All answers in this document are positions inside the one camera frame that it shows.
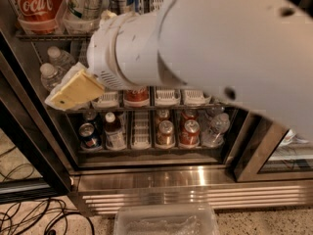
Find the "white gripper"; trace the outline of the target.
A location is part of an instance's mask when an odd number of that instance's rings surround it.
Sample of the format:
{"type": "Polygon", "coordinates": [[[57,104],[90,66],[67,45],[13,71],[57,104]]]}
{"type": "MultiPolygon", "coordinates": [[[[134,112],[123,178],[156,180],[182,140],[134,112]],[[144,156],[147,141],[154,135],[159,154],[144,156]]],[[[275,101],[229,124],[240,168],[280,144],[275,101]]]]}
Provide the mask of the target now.
{"type": "Polygon", "coordinates": [[[132,81],[131,74],[127,74],[119,63],[121,56],[134,58],[140,53],[134,24],[139,18],[140,15],[134,12],[117,16],[110,10],[103,11],[99,28],[93,33],[87,48],[91,73],[77,63],[50,92],[45,104],[66,111],[99,98],[105,93],[105,86],[115,90],[139,88],[140,84],[132,81]]]}

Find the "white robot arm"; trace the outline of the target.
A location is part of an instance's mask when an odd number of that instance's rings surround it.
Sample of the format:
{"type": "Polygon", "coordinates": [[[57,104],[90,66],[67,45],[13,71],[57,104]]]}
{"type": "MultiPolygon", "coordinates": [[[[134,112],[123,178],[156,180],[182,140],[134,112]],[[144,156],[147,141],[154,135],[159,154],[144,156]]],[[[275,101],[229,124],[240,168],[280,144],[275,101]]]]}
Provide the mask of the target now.
{"type": "Polygon", "coordinates": [[[288,0],[164,0],[102,21],[87,61],[48,106],[72,109],[107,88],[194,88],[313,138],[313,20],[288,0]]]}

